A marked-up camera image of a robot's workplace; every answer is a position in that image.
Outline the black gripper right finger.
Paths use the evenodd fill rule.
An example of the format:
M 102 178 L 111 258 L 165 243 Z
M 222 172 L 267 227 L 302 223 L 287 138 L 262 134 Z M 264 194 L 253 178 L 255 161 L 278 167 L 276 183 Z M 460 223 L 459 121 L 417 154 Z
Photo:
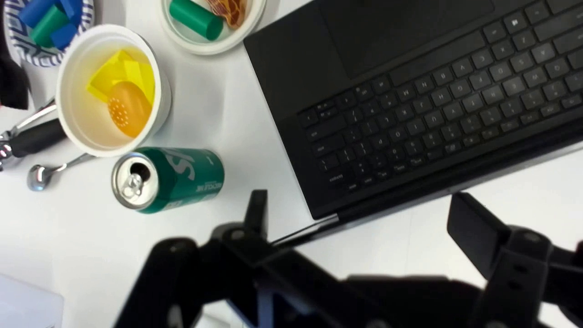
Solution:
M 513 229 L 470 192 L 451 194 L 446 231 L 486 280 L 510 276 L 502 247 Z

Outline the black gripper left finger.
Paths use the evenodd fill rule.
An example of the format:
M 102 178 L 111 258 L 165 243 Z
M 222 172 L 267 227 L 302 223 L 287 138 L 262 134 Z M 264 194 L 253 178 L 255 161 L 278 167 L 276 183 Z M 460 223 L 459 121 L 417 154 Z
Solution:
M 253 189 L 249 194 L 245 214 L 244 214 L 244 225 L 260 236 L 266 236 L 266 231 L 267 231 L 266 205 L 267 205 L 267 191 Z

